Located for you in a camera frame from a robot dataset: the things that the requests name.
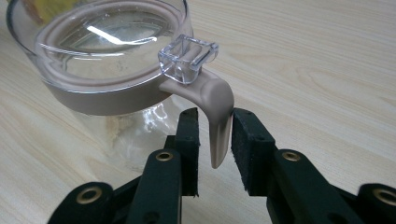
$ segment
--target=beige plastic handle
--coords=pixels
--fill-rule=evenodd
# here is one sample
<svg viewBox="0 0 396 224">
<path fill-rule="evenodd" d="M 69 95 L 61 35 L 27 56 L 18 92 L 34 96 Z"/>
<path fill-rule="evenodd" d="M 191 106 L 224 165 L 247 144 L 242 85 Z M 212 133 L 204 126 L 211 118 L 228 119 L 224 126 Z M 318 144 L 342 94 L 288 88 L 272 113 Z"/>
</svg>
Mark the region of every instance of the beige plastic handle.
<svg viewBox="0 0 396 224">
<path fill-rule="evenodd" d="M 186 98 L 205 112 L 209 121 L 212 167 L 218 168 L 227 154 L 230 138 L 233 113 L 233 91 L 230 85 L 203 68 L 190 85 L 169 78 L 160 85 L 160 90 Z"/>
</svg>

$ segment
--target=glass jug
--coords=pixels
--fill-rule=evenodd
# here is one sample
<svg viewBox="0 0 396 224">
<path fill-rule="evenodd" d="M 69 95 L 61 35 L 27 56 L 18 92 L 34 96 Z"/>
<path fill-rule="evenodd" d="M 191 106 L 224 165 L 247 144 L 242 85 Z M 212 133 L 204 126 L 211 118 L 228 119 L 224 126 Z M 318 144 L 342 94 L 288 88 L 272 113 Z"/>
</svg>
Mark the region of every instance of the glass jug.
<svg viewBox="0 0 396 224">
<path fill-rule="evenodd" d="M 7 25 L 52 94 L 132 168 L 175 134 L 184 99 L 208 117 L 221 164 L 233 93 L 202 68 L 218 46 L 192 37 L 186 1 L 11 0 Z"/>
</svg>

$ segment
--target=wood grain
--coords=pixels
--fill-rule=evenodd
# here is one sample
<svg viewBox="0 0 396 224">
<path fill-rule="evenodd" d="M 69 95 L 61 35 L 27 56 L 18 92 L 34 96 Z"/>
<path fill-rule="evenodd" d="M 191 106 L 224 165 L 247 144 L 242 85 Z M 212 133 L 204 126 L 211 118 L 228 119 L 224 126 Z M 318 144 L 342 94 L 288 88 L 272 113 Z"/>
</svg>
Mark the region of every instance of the wood grain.
<svg viewBox="0 0 396 224">
<path fill-rule="evenodd" d="M 396 187 L 396 2 L 190 0 L 196 37 L 216 41 L 207 68 L 236 106 L 257 114 L 279 147 L 303 152 L 335 186 Z M 0 2 L 0 222 L 44 223 L 89 181 L 114 188 L 138 173 L 112 160 L 59 104 L 12 40 Z M 210 168 L 200 117 L 200 197 L 184 223 L 270 223 L 249 198 L 229 153 Z"/>
</svg>

